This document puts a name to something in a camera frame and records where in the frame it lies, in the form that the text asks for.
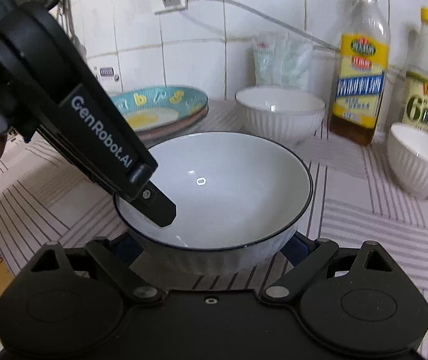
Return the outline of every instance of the plate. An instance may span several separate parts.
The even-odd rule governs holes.
[[[182,120],[177,120],[176,122],[166,126],[154,128],[153,130],[138,131],[137,136],[143,141],[165,138],[169,135],[175,134],[179,131],[184,130],[185,128],[190,127],[194,123],[201,121],[208,114],[208,111],[209,107],[206,104],[205,107],[203,107],[201,110],[199,110],[192,116],[189,116]]]
[[[205,108],[207,95],[183,86],[150,87],[111,98],[135,132],[152,131],[188,119]]]

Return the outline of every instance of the yellow label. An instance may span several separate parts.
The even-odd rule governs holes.
[[[366,128],[376,126],[389,47],[360,35],[342,35],[340,70],[332,113]]]
[[[408,71],[402,122],[428,132],[428,78]]]

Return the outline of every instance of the screw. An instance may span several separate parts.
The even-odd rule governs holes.
[[[289,290],[282,286],[272,286],[267,288],[266,295],[271,298],[285,298],[289,296]]]
[[[157,288],[150,287],[150,286],[137,287],[134,290],[134,296],[140,299],[154,298],[157,295],[157,293],[158,293]]]

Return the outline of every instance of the cooking oil bottle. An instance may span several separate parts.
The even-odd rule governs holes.
[[[428,8],[421,8],[421,31],[405,74],[402,122],[428,132]]]
[[[379,116],[391,35],[377,0],[357,0],[349,22],[342,34],[330,130],[367,146]]]

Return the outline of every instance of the striped tablecloth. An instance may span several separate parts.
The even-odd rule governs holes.
[[[208,116],[184,131],[240,131],[232,102],[210,102]],[[384,144],[368,148],[330,134],[325,125],[300,145],[283,144],[303,158],[314,180],[312,203],[299,222],[311,239],[330,238],[343,247],[379,241],[428,301],[428,202],[420,202],[392,181]],[[0,251],[16,274],[49,240],[83,246],[96,236],[125,232],[111,197],[88,181],[44,139],[7,143],[0,161]],[[142,254],[132,266],[164,288],[260,289],[292,265],[280,253],[237,274],[191,276],[170,271]],[[420,348],[428,358],[428,332]]]

